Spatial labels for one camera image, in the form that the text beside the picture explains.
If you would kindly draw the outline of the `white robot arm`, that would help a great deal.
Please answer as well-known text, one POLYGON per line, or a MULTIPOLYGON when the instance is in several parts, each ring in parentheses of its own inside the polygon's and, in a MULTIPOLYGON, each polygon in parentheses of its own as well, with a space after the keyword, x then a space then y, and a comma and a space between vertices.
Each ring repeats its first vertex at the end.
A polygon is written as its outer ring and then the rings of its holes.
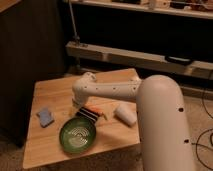
POLYGON ((170 77, 98 83, 88 72, 73 84, 72 91, 79 107, 91 96, 136 104, 143 171, 196 171, 183 94, 170 77))

